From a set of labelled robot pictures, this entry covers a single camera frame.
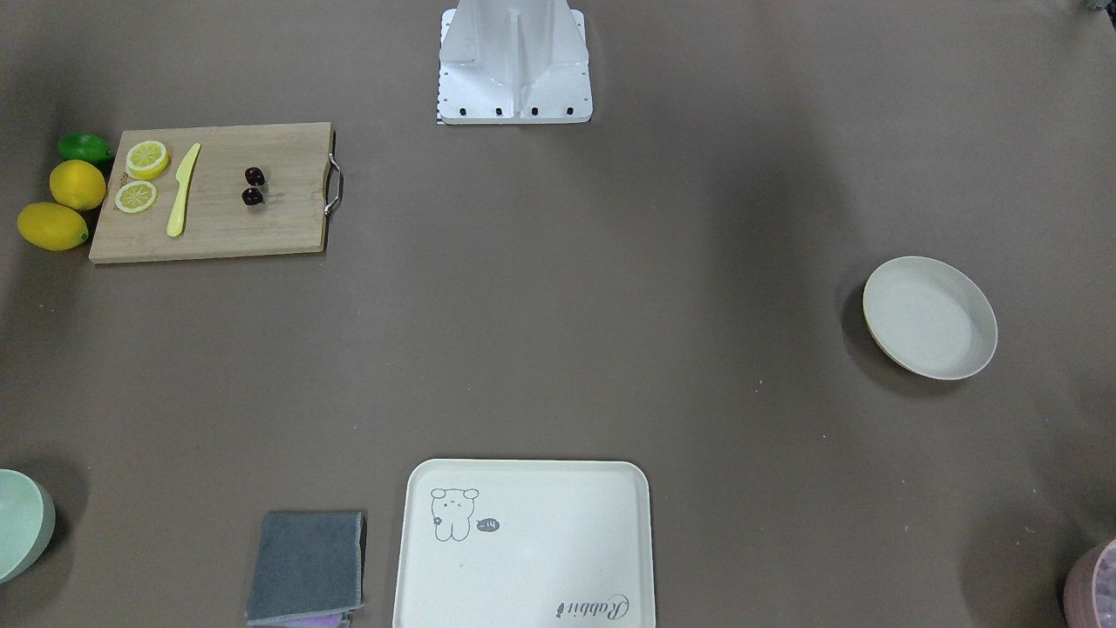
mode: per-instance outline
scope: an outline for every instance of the green bowl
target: green bowl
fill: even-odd
[[[0,582],[31,567],[55,533],[55,503],[26,475],[0,470]]]

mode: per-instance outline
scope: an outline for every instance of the plate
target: plate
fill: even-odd
[[[17,471],[0,470],[0,582],[38,560],[54,531],[55,503],[47,490]]]
[[[407,482],[395,628],[653,628],[651,496],[619,462],[433,460]]]
[[[972,377],[995,354],[995,313],[984,292],[929,257],[897,257],[876,268],[864,286],[864,318],[884,354],[927,378]]]

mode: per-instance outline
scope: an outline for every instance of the gray towel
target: gray towel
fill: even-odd
[[[267,626],[360,608],[364,514],[268,513],[260,524],[248,625]]]

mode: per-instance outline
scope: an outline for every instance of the yellow plastic knife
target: yellow plastic knife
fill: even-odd
[[[176,238],[182,234],[182,228],[186,223],[186,194],[190,191],[190,176],[194,173],[194,162],[198,161],[198,151],[202,149],[201,144],[194,144],[186,151],[186,156],[182,157],[179,171],[174,177],[179,181],[179,193],[174,196],[174,206],[171,207],[171,219],[166,222],[166,234]]]

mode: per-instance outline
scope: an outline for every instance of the yellow lemon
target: yellow lemon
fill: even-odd
[[[140,213],[155,204],[158,190],[151,181],[133,181],[116,192],[116,209],[124,213]]]
[[[50,171],[50,195],[78,211],[93,209],[105,200],[105,177],[87,162],[64,161]]]
[[[128,149],[128,154],[124,157],[124,170],[133,178],[150,181],[158,176],[170,162],[171,155],[166,153],[166,145],[156,139],[147,139]]]
[[[16,225],[23,239],[47,250],[66,250],[89,239],[81,214],[55,202],[32,202],[25,206]]]

